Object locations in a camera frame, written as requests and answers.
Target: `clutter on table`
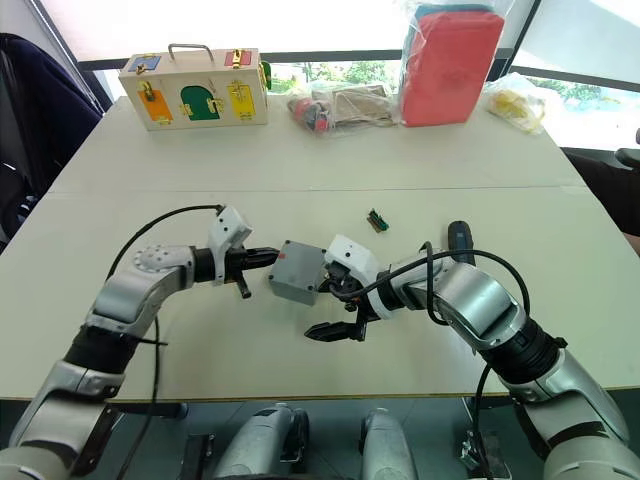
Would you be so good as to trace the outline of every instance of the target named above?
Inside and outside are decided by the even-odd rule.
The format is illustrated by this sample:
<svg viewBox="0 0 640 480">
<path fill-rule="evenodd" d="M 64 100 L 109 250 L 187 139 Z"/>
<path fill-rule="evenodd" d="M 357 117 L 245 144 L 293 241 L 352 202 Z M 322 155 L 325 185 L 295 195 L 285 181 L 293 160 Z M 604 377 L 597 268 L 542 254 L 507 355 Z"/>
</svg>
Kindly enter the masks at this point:
<svg viewBox="0 0 640 480">
<path fill-rule="evenodd" d="M 394 102 L 382 85 L 316 88 L 292 94 L 287 105 L 293 118 L 313 132 L 396 124 Z"/>
<path fill-rule="evenodd" d="M 482 91 L 512 0 L 442 0 L 410 15 L 399 106 L 406 126 L 465 122 Z"/>
<path fill-rule="evenodd" d="M 545 114 L 541 90 L 519 73 L 510 73 L 487 83 L 486 108 L 524 132 L 539 134 Z"/>
<path fill-rule="evenodd" d="M 198 50 L 174 52 L 182 47 Z M 134 55 L 120 71 L 148 130 L 267 123 L 271 69 L 257 49 L 172 43 L 168 50 Z"/>
</svg>

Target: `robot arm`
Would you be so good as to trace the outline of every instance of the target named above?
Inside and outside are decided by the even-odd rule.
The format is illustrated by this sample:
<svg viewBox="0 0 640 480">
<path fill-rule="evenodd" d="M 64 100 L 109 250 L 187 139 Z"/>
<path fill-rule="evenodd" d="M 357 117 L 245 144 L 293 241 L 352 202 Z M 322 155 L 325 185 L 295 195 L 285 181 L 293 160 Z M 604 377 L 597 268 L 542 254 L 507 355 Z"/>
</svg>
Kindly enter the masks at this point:
<svg viewBox="0 0 640 480">
<path fill-rule="evenodd" d="M 382 271 L 371 252 L 337 236 L 325 260 L 329 290 L 358 310 L 355 324 L 320 324 L 314 340 L 364 340 L 368 322 L 389 319 L 399 308 L 429 303 L 427 266 L 383 282 L 366 296 L 349 293 L 426 256 Z M 627 425 L 613 399 L 566 349 L 529 317 L 491 276 L 450 258 L 433 262 L 433 307 L 498 374 L 516 402 L 520 423 L 546 458 L 545 479 L 640 479 L 640 460 L 626 447 Z"/>
<path fill-rule="evenodd" d="M 275 249 L 242 246 L 250 233 L 240 214 L 226 207 L 209 231 L 208 248 L 149 247 L 109 278 L 16 425 L 12 448 L 0 452 L 0 478 L 54 480 L 92 471 L 118 415 L 105 400 L 118 394 L 164 300 L 206 281 L 236 282 L 247 298 L 242 271 L 275 262 Z"/>
</svg>

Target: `yellow panel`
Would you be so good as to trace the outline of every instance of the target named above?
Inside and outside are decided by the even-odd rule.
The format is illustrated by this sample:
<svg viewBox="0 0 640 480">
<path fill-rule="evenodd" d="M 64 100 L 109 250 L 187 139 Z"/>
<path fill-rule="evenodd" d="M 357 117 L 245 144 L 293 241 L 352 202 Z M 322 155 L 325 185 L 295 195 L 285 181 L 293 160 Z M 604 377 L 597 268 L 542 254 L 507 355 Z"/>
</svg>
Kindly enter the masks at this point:
<svg viewBox="0 0 640 480">
<path fill-rule="evenodd" d="M 249 85 L 244 85 L 236 81 L 227 86 L 227 90 L 229 90 L 231 107 L 235 114 L 242 119 L 252 119 L 256 114 L 256 109 L 253 105 L 253 98 L 251 96 L 251 88 Z"/>
<path fill-rule="evenodd" d="M 147 109 L 151 120 L 163 124 L 171 123 L 173 116 L 167 106 L 167 102 L 165 102 L 164 97 L 162 96 L 162 92 L 160 90 L 152 90 L 152 92 L 154 99 L 149 101 L 147 99 L 146 92 L 138 91 L 140 101 L 144 105 L 144 108 Z"/>
</svg>

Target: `window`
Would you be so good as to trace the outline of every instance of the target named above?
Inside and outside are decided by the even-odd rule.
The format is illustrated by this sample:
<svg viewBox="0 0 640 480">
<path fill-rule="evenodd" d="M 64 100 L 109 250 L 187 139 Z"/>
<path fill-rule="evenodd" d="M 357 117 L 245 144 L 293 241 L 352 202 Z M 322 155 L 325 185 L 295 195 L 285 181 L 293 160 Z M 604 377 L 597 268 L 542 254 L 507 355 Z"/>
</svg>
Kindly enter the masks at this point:
<svg viewBox="0 0 640 480">
<path fill-rule="evenodd" d="M 562 147 L 617 150 L 638 147 L 640 93 L 528 77 L 547 89 L 544 126 Z"/>
<path fill-rule="evenodd" d="M 111 100 L 127 95 L 118 80 L 118 70 L 97 70 L 95 73 Z M 271 64 L 270 93 L 286 93 L 311 82 L 314 85 L 334 82 L 359 85 L 382 83 L 391 93 L 395 93 L 398 91 L 399 78 L 400 60 L 274 63 Z"/>
<path fill-rule="evenodd" d="M 514 66 L 640 83 L 640 2 L 543 1 Z"/>
<path fill-rule="evenodd" d="M 533 0 L 516 0 L 500 46 L 512 48 Z M 41 0 L 80 62 L 166 51 L 169 43 L 262 52 L 402 48 L 405 0 Z"/>
</svg>

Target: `small green component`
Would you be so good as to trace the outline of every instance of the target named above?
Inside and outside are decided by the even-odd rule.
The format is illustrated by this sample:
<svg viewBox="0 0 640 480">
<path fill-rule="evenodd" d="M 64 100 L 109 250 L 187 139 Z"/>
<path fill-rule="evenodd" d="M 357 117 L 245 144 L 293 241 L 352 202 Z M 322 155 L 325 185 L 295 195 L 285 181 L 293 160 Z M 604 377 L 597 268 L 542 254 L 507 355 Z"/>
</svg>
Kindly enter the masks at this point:
<svg viewBox="0 0 640 480">
<path fill-rule="evenodd" d="M 371 224 L 373 229 L 380 233 L 389 229 L 389 224 L 385 222 L 382 217 L 374 209 L 371 209 L 367 221 Z"/>
<path fill-rule="evenodd" d="M 271 64 L 269 62 L 262 62 L 262 72 L 264 73 L 264 83 L 271 90 Z"/>
</svg>

